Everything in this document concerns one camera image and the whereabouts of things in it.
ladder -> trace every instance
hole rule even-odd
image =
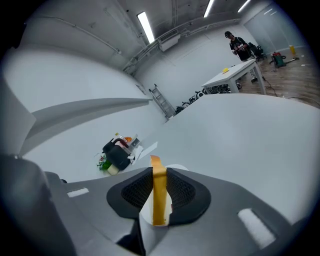
[[[173,106],[167,101],[167,99],[164,97],[160,89],[156,84],[155,88],[153,90],[149,89],[149,92],[151,93],[154,101],[158,104],[160,109],[164,112],[165,117],[169,120],[171,117],[176,115],[176,111],[173,108]]]

white panel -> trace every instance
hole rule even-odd
[[[265,53],[288,49],[289,45],[296,47],[308,45],[294,22],[275,3],[260,10],[244,26],[255,37]]]
[[[8,86],[31,113],[74,101],[147,98],[133,77],[58,48],[19,47],[2,67]]]
[[[0,80],[0,154],[18,155],[36,118]]]

green plant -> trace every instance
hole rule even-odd
[[[99,167],[101,172],[108,170],[111,166],[111,162],[107,159],[106,154],[101,155],[99,163],[96,166]]]

ceiling pipe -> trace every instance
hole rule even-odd
[[[111,44],[109,44],[109,43],[107,43],[106,41],[102,40],[100,37],[98,37],[98,36],[90,33],[89,31],[87,31],[87,30],[85,30],[85,29],[83,29],[83,28],[81,28],[81,27],[79,27],[79,26],[77,26],[76,24],[73,24],[73,23],[71,23],[71,22],[69,22],[69,21],[66,21],[66,20],[63,19],[63,18],[51,17],[51,16],[38,16],[38,17],[33,17],[32,19],[53,19],[53,20],[60,21],[60,22],[62,22],[62,23],[65,23],[65,24],[67,24],[67,25],[69,25],[69,26],[72,26],[72,27],[76,28],[77,30],[80,30],[81,32],[83,32],[83,33],[85,33],[85,34],[87,34],[87,35],[89,35],[89,36],[97,39],[98,41],[100,41],[100,42],[103,43],[104,45],[106,45],[106,46],[110,47],[111,49],[113,49],[113,50],[114,50],[115,52],[117,52],[118,54],[121,54],[121,53],[122,53],[118,48],[113,47]]]

black cap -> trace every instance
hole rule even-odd
[[[224,32],[224,35],[227,38],[228,36],[232,35],[232,33],[230,31],[226,31],[226,32]]]

